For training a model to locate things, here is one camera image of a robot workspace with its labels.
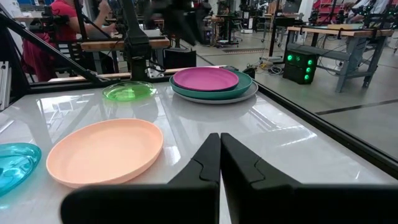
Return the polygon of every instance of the teal plate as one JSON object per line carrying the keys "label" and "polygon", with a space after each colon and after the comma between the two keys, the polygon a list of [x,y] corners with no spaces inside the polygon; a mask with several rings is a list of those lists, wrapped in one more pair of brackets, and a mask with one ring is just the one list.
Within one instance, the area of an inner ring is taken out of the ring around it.
{"label": "teal plate", "polygon": [[230,91],[219,91],[219,92],[206,92],[206,91],[193,91],[193,90],[186,90],[183,88],[178,87],[174,83],[173,77],[170,78],[170,84],[172,89],[183,96],[187,96],[190,98],[195,99],[202,99],[202,100],[230,100],[242,95],[245,91],[247,91],[253,80],[249,75],[246,75],[243,72],[238,71],[231,71],[235,73],[239,78],[239,83],[235,89]]}
{"label": "teal plate", "polygon": [[0,145],[0,197],[26,180],[41,157],[42,151],[33,144]]}

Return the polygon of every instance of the peach plate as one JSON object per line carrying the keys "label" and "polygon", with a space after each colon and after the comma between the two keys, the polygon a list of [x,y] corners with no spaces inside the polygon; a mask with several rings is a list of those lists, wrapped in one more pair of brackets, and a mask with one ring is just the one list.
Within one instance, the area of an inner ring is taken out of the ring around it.
{"label": "peach plate", "polygon": [[140,119],[91,124],[62,139],[47,157],[49,174],[61,184],[121,184],[148,169],[163,146],[162,131]]}

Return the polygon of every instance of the plate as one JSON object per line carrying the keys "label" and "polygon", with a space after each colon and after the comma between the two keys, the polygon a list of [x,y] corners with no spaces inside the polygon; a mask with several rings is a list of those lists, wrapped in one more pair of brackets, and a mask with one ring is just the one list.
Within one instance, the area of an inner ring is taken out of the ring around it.
{"label": "plate", "polygon": [[193,90],[185,90],[183,88],[175,85],[174,77],[170,78],[170,85],[174,92],[179,93],[180,95],[187,96],[190,98],[203,99],[203,100],[230,100],[233,98],[242,95],[246,90],[249,89],[251,83],[253,82],[252,78],[239,71],[232,71],[239,78],[239,83],[235,89],[229,91],[219,91],[219,92],[206,92],[206,91],[193,91]]}
{"label": "plate", "polygon": [[162,131],[140,119],[91,124],[62,139],[47,157],[49,174],[61,184],[121,184],[148,169],[163,146]]}
{"label": "plate", "polygon": [[178,95],[179,97],[182,97],[185,100],[189,100],[192,102],[196,102],[196,103],[204,103],[204,104],[211,104],[211,105],[221,105],[221,104],[228,104],[228,103],[237,103],[243,100],[246,100],[252,96],[254,96],[256,94],[256,92],[258,91],[259,87],[257,86],[256,83],[252,83],[252,85],[250,86],[250,88],[244,92],[242,95],[238,96],[237,98],[233,98],[230,100],[202,100],[202,99],[196,99],[196,98],[190,98],[187,96],[183,96],[179,93],[175,93],[176,95]]}
{"label": "plate", "polygon": [[102,94],[109,100],[132,101],[152,96],[156,92],[154,86],[147,82],[121,82],[106,87]]}
{"label": "plate", "polygon": [[197,67],[177,72],[174,76],[177,86],[195,91],[230,90],[239,82],[233,72],[222,68]]}
{"label": "plate", "polygon": [[42,151],[33,144],[0,145],[0,197],[26,180],[41,157]]}

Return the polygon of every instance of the pink plate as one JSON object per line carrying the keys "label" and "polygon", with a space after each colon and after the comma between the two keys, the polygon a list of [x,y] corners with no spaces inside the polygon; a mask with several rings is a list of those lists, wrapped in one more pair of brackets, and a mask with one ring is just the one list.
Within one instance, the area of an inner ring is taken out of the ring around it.
{"label": "pink plate", "polygon": [[197,67],[177,72],[174,82],[187,90],[222,91],[234,88],[239,78],[222,68]]}

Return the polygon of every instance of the white table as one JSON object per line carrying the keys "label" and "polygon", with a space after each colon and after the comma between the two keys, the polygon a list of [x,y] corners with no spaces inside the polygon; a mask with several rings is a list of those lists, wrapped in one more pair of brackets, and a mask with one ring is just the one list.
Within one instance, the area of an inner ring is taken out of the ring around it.
{"label": "white table", "polygon": [[[133,103],[105,100],[101,89],[27,95],[0,113],[0,143],[30,142],[43,154],[34,173],[0,198],[0,223],[60,223],[59,205],[71,189],[48,175],[47,154],[67,134],[115,118],[144,119],[164,134],[159,158],[132,184],[168,182],[210,133],[223,132],[303,183],[397,182],[261,93],[232,105],[201,105],[174,95],[168,83],[155,86],[155,97]],[[220,223],[230,222],[221,186]]]}

